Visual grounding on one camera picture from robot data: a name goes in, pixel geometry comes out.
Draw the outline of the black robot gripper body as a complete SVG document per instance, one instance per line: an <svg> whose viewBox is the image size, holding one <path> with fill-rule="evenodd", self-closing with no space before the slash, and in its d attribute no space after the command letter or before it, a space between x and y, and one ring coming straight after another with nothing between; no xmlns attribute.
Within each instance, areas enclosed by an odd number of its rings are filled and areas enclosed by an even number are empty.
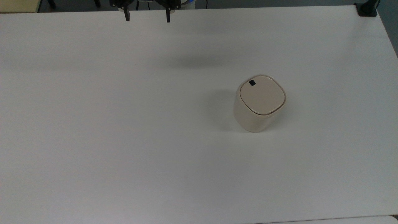
<svg viewBox="0 0 398 224"><path fill-rule="evenodd" d="M161 5L165 9L180 9L181 0L152 0L157 4ZM118 7L120 9L125 9L131 5L134 0L110 0L109 4L112 7Z"/></svg>

